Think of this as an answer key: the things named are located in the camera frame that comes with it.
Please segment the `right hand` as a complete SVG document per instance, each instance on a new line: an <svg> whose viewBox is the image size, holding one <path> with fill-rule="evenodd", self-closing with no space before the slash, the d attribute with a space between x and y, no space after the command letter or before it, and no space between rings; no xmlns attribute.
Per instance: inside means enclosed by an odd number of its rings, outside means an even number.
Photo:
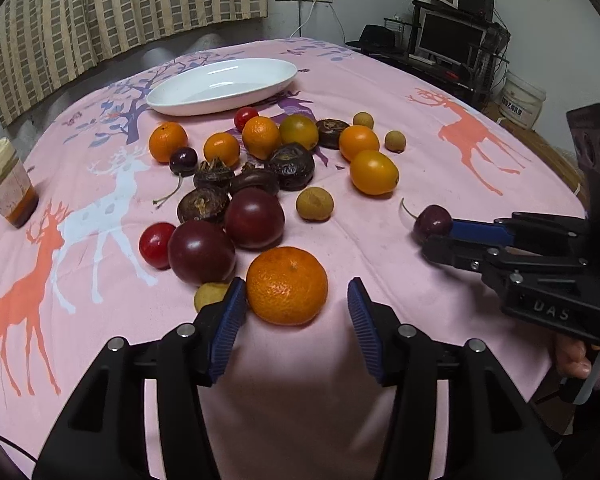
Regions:
<svg viewBox="0 0 600 480"><path fill-rule="evenodd" d="M554 338L554 364L558 373L565 377L586 379L592 370L592 363L586 357L583 341L557 334ZM596 388L600 389L600 377Z"/></svg>

